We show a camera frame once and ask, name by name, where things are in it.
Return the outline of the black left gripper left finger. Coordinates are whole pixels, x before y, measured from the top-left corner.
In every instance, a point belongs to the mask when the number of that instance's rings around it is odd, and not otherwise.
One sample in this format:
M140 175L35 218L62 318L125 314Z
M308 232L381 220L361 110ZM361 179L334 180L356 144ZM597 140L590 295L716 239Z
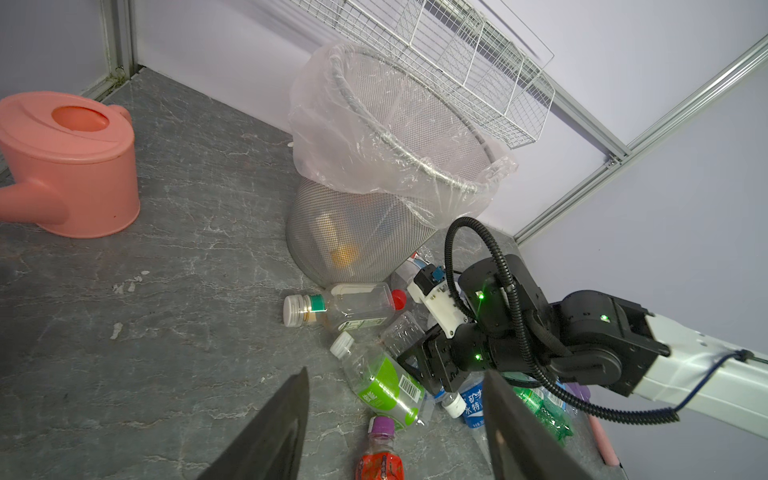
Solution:
M292 375L202 479L295 479L298 477L309 413L306 369Z

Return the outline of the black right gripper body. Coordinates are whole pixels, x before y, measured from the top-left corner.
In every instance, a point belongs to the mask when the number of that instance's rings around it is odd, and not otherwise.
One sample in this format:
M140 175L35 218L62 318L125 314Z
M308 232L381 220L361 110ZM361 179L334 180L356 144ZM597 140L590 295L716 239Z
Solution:
M458 392L470 375L480 371L480 329L460 326L449 338L433 326L397 356L397 362L432 395Z

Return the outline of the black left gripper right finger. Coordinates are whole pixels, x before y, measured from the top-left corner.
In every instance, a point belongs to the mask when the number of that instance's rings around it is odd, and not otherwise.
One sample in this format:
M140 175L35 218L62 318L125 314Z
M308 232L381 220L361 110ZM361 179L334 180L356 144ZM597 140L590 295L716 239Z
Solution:
M483 405L496 479L591 478L546 432L496 371L487 371L484 375Z

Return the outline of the green label clear bottle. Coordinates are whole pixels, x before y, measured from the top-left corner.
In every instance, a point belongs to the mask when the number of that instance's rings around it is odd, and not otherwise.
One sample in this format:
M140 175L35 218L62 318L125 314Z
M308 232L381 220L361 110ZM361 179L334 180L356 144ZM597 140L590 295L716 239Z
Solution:
M393 419L399 430L428 426L432 397L380 345L358 342L344 331L330 352L340 361L352 392L374 413Z

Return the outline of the square clear green-band bottle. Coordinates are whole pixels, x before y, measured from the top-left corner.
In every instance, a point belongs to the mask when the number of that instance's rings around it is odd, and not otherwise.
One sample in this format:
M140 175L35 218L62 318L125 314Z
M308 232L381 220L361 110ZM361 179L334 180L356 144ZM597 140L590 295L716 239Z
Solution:
M318 294L288 295L283 303L283 324L296 328L320 323L331 332L378 327L406 304L406 293L391 290L386 283L340 283Z

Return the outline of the red cap brown bottle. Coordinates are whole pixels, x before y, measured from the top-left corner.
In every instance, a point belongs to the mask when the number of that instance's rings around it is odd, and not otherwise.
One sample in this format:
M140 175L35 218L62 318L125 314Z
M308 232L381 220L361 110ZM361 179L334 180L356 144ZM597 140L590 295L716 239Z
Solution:
M394 451L395 421L375 416L369 422L368 447L357 463L356 480L404 480L402 458Z

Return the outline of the orange label bottle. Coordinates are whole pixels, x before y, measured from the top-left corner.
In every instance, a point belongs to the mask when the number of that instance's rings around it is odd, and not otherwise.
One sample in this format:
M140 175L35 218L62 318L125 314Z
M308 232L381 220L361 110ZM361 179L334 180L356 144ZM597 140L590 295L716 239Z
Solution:
M348 223L330 213L319 214L311 223L321 258L329 270L351 270L360 251Z

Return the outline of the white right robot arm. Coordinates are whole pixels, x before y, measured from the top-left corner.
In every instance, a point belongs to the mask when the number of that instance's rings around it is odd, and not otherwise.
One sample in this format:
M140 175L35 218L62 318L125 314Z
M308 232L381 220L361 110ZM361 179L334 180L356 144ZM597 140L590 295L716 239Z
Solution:
M449 226L444 259L413 282L421 301L438 295L436 325L398 356L429 392L512 372L607 421L663 425L691 409L766 436L764 354L599 291L549 302L523 260L471 217Z

